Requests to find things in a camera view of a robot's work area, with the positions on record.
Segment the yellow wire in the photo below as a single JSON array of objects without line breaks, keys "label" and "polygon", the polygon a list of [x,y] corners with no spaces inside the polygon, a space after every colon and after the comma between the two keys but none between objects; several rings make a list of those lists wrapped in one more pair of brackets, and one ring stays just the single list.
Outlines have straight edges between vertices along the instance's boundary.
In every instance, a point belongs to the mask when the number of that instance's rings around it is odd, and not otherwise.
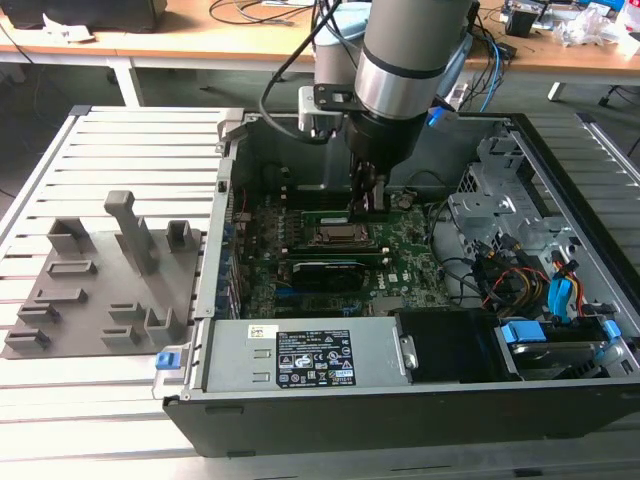
[{"label": "yellow wire", "polygon": [[573,292],[571,292],[573,294],[573,301],[575,302],[576,308],[578,308],[578,282],[576,282],[573,278],[571,277],[564,277],[567,280],[569,280],[571,282],[571,285],[573,285]]}]

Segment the black box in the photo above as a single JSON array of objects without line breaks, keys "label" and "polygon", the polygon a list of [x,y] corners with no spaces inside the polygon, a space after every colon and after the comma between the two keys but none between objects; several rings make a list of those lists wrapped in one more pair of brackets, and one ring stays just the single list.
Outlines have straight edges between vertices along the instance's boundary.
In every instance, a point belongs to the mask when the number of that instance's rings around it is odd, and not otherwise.
[{"label": "black box", "polygon": [[152,32],[167,0],[0,0],[15,28],[41,28],[42,14],[63,25]]}]

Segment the green circuit board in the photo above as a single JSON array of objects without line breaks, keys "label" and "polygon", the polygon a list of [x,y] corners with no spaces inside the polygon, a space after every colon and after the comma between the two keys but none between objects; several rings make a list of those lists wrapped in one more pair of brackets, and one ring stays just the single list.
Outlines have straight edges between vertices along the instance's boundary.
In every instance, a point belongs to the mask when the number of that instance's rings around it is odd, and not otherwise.
[{"label": "green circuit board", "polygon": [[[394,199],[385,222],[356,226],[355,231],[364,238],[359,245],[385,246],[384,253],[378,249],[336,256],[331,248],[316,248],[309,250],[312,254],[297,254],[295,260],[283,256],[282,249],[292,243],[291,229],[295,230],[295,241],[306,247],[313,244],[318,231],[313,225],[331,221],[327,219],[346,222],[346,217],[342,210],[292,210],[268,203],[258,206],[252,221],[259,238],[255,254],[244,262],[250,287],[242,318],[379,316],[400,308],[450,304],[431,248],[425,244],[426,218],[419,204],[399,209]],[[296,262],[343,258],[367,264],[359,290],[300,293],[293,288],[288,273]]]}]

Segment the motherboard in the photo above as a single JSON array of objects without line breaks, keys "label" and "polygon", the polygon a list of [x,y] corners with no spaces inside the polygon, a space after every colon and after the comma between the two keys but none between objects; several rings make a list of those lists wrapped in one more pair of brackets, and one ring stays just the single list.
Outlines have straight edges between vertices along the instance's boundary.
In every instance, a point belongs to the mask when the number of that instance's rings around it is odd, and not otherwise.
[{"label": "motherboard", "polygon": [[366,224],[350,222],[346,210],[325,209],[326,202],[286,194],[242,212],[238,316],[384,316],[449,305],[426,241],[427,206],[402,194],[391,205],[384,220]]}]

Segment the power supply label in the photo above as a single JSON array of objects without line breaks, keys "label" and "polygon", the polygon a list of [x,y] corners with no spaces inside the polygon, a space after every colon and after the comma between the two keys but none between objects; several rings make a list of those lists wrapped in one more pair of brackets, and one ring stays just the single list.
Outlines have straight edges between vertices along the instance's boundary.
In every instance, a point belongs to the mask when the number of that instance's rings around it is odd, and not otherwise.
[{"label": "power supply label", "polygon": [[351,348],[349,330],[278,332],[276,383],[280,388],[352,387]]}]

